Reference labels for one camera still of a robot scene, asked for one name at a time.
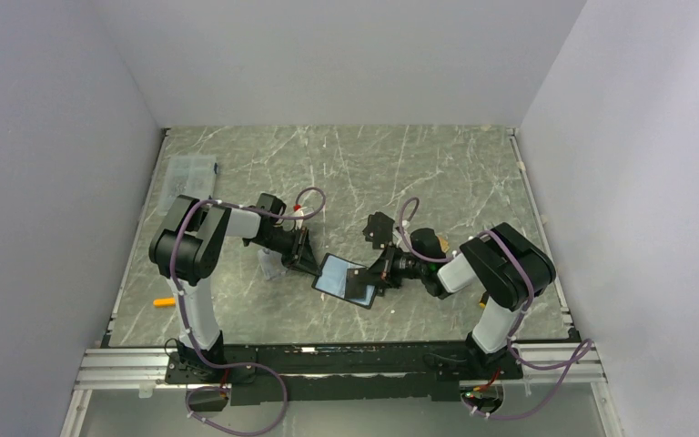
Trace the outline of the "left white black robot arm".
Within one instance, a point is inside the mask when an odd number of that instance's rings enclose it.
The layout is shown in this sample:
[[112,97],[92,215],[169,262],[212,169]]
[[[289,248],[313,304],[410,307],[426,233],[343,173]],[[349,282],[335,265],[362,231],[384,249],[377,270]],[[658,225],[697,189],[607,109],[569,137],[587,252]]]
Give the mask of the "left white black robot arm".
[[321,269],[309,243],[305,222],[326,205],[309,210],[296,204],[291,211],[280,198],[262,193],[252,206],[219,199],[177,196],[169,207],[148,249],[149,260],[171,282],[182,323],[179,341],[197,349],[189,370],[203,382],[217,380],[225,370],[225,357],[215,351],[222,345],[222,330],[212,308],[209,278],[216,269],[227,238],[244,246],[255,244],[280,255],[281,264],[312,276]]

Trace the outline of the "black leather card holder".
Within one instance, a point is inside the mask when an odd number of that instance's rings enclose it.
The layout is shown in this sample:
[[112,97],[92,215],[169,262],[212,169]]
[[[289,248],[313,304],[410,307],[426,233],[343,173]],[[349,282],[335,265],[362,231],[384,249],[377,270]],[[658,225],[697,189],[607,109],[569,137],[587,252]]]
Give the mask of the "black leather card holder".
[[365,266],[327,253],[320,264],[321,275],[312,281],[311,288],[327,296],[370,310],[376,297],[374,286],[367,285],[362,295],[354,291],[348,292],[348,274],[361,269],[365,269]]

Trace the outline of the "black card sleeve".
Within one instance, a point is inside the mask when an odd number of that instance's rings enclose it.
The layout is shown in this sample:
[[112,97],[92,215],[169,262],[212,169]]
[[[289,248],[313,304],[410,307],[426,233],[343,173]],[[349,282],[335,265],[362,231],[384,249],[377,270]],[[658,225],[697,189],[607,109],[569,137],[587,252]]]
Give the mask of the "black card sleeve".
[[394,225],[395,221],[393,218],[377,211],[368,215],[367,224],[362,230],[362,235],[373,249],[385,249],[393,242]]

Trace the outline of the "black credit card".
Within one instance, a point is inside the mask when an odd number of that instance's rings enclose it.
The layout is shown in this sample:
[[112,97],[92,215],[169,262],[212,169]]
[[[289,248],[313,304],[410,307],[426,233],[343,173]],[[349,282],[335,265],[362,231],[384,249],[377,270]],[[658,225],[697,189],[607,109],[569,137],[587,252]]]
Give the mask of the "black credit card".
[[375,290],[376,288],[371,283],[366,269],[347,269],[344,289],[345,300],[362,307],[370,307],[375,296]]

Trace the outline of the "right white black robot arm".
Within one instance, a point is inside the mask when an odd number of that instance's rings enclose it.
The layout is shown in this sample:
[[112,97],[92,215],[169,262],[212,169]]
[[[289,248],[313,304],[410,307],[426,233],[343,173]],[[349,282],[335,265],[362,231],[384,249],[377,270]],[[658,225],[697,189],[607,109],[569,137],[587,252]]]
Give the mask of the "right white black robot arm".
[[366,240],[380,249],[368,268],[348,268],[345,295],[357,298],[371,286],[398,288],[405,279],[419,281],[434,298],[448,297],[479,282],[484,288],[483,313],[466,337],[465,365],[470,374],[486,378],[501,363],[519,329],[519,316],[554,282],[552,261],[519,231],[501,223],[483,231],[449,254],[433,229],[405,234],[400,227],[369,225]]

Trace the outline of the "clear plastic screw box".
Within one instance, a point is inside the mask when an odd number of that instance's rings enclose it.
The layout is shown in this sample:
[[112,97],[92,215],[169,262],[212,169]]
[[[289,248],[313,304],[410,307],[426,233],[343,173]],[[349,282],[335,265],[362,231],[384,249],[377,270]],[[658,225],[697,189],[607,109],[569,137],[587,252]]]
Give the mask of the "clear plastic screw box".
[[178,195],[211,198],[218,175],[215,156],[175,156],[168,161],[157,209],[165,214]]

